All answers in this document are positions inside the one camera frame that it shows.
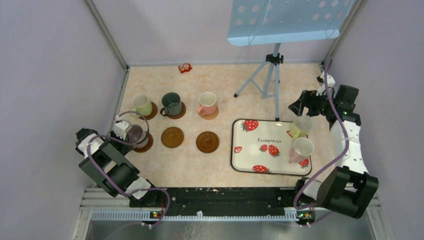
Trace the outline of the brown wooden coaster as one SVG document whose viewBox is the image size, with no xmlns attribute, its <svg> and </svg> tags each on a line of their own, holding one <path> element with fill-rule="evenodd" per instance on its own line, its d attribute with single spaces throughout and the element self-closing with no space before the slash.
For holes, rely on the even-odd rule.
<svg viewBox="0 0 424 240">
<path fill-rule="evenodd" d="M 134 147 L 133 150 L 135 152 L 137 152 L 137 153 L 145 153 L 145 152 L 147 152 L 153 146 L 153 143 L 154 143 L 154 138 L 153 138 L 153 136 L 152 136 L 151 133 L 148 134 L 148 139 L 147 139 L 146 142 L 147 143 L 146 143 L 145 146 L 143 146 L 143 147 Z"/>
<path fill-rule="evenodd" d="M 153 119 L 158 113 L 158 107 L 154 102 L 149 101 L 145 106 L 136 108 L 137 112 L 140 113 L 138 116 L 139 119 L 145 118 L 146 120 Z"/>
<path fill-rule="evenodd" d="M 184 141 L 183 131 L 175 126 L 166 128 L 161 134 L 162 144 L 170 149 L 179 147 Z"/>
<path fill-rule="evenodd" d="M 219 137 L 211 131 L 204 131 L 200 133 L 196 138 L 197 149 L 205 154 L 210 154 L 216 151 L 219 147 Z"/>
<path fill-rule="evenodd" d="M 173 119 L 173 120 L 180 119 L 180 118 L 182 118 L 185 115 L 186 111 L 187 111 L 186 105 L 185 105 L 184 102 L 182 102 L 182 111 L 181 111 L 181 113 L 179 115 L 176 115 L 176 116 L 167 115 L 167 117 L 169 119 Z"/>
</svg>

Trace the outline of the purple mug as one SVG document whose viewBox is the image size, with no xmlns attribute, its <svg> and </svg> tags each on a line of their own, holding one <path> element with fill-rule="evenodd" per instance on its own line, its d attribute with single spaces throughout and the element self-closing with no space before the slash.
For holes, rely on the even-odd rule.
<svg viewBox="0 0 424 240">
<path fill-rule="evenodd" d="M 149 134 L 139 125 L 132 125 L 127 131 L 128 143 L 135 149 L 144 148 L 149 143 Z"/>
</svg>

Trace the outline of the yellow mug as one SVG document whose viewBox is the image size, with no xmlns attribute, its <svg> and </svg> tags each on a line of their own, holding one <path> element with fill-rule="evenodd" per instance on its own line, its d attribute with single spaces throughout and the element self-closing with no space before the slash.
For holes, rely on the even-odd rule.
<svg viewBox="0 0 424 240">
<path fill-rule="evenodd" d="M 293 140 L 306 137 L 313 129 L 314 122 L 308 115 L 297 116 L 290 125 L 289 134 Z"/>
</svg>

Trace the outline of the woven rattan coaster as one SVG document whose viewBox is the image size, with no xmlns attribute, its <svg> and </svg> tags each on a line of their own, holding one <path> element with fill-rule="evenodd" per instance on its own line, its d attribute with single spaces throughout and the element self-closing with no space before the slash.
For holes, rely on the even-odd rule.
<svg viewBox="0 0 424 240">
<path fill-rule="evenodd" d="M 213 120 L 219 115 L 219 108 L 217 107 L 212 115 L 201 115 L 200 117 L 204 120 Z"/>
</svg>

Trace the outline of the pink white mug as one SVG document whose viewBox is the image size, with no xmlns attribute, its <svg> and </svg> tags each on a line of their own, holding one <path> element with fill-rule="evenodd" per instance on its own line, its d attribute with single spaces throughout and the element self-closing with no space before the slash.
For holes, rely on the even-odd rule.
<svg viewBox="0 0 424 240">
<path fill-rule="evenodd" d="M 294 140 L 292 147 L 289 151 L 289 160 L 291 163 L 299 163 L 305 159 L 308 159 L 309 156 L 314 152 L 315 146 L 313 142 L 306 137 L 299 137 Z"/>
</svg>

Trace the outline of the white strawberry tray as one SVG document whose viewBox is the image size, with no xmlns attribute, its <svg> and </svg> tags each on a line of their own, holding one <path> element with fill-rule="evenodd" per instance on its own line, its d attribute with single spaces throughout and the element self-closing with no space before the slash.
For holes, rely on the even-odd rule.
<svg viewBox="0 0 424 240">
<path fill-rule="evenodd" d="M 306 176 L 312 171 L 308 156 L 289 162 L 293 138 L 290 121 L 239 118 L 232 123 L 230 165 L 244 173 Z"/>
</svg>

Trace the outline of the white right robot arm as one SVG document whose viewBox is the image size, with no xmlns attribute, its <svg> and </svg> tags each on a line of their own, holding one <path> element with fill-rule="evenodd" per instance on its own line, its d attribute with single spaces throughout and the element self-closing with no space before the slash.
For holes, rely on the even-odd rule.
<svg viewBox="0 0 424 240">
<path fill-rule="evenodd" d="M 359 133 L 360 115 L 354 113 L 359 90 L 340 85 L 335 96 L 318 95 L 317 90 L 303 90 L 299 99 L 289 105 L 289 110 L 301 116 L 325 116 L 334 141 L 335 159 L 328 163 L 334 169 L 323 181 L 306 179 L 297 181 L 293 192 L 293 206 L 300 210 L 321 207 L 354 219 L 364 214 L 375 195 L 379 180 L 371 176 L 365 166 Z"/>
</svg>

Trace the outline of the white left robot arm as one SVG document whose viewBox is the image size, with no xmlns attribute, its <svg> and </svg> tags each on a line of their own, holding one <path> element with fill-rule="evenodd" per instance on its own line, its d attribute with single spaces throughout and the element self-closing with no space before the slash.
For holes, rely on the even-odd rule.
<svg viewBox="0 0 424 240">
<path fill-rule="evenodd" d="M 159 191 L 140 177 L 140 171 L 125 157 L 133 150 L 128 137 L 122 140 L 114 133 L 105 137 L 93 129 L 81 128 L 76 138 L 75 150 L 84 157 L 78 167 L 106 193 L 141 199 L 149 207 L 160 202 Z"/>
</svg>

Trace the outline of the dark green mug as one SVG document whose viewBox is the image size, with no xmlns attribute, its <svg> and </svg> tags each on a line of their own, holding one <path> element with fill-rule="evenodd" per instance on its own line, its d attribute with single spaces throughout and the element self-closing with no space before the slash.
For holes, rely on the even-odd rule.
<svg viewBox="0 0 424 240">
<path fill-rule="evenodd" d="M 163 108 L 160 110 L 160 114 L 164 117 L 177 116 L 182 111 L 181 97 L 176 92 L 166 93 L 162 97 L 161 103 Z"/>
</svg>

